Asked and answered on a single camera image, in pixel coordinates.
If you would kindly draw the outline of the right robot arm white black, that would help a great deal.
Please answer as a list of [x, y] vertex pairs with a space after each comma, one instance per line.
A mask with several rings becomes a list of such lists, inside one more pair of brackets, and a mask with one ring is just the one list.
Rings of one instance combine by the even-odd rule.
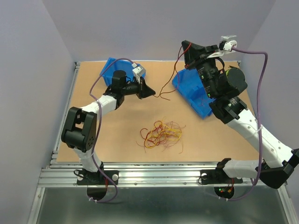
[[235, 178], [261, 180], [278, 189], [299, 164], [299, 151], [279, 141], [262, 126], [259, 115], [253, 115], [239, 95], [248, 87], [241, 69], [230, 67], [220, 71], [216, 60], [237, 50], [235, 40], [223, 40], [219, 45], [200, 46], [182, 41], [185, 68], [195, 69], [209, 98], [213, 114], [223, 124], [238, 132], [258, 153], [257, 161], [225, 158], [215, 169], [204, 170], [202, 184], [228, 183]]

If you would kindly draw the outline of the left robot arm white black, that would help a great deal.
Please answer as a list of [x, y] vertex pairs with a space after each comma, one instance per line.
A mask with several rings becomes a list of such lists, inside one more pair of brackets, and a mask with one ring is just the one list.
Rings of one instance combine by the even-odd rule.
[[93, 97], [94, 102], [68, 110], [61, 141], [78, 155], [83, 169], [88, 172], [88, 179], [94, 184], [101, 183], [104, 178], [102, 161], [94, 152], [102, 116], [118, 109], [127, 95], [136, 95], [143, 99], [156, 93], [146, 85], [142, 77], [145, 69], [142, 66], [133, 68], [132, 72], [133, 79], [127, 81], [126, 72], [116, 70], [111, 84], [100, 98]]

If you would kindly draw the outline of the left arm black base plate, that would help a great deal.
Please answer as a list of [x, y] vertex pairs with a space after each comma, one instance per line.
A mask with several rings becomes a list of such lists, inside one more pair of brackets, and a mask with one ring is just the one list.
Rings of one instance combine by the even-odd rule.
[[107, 183], [106, 178], [99, 172], [90, 172], [85, 169], [76, 169], [73, 171], [77, 177], [77, 185], [105, 185]]

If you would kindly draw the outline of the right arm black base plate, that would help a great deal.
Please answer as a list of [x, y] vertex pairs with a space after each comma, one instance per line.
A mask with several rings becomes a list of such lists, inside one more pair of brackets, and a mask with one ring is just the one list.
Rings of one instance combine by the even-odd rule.
[[243, 183], [242, 179], [236, 177], [228, 177], [224, 171], [217, 169], [204, 169], [200, 171], [198, 183], [202, 185], [208, 184], [239, 184]]

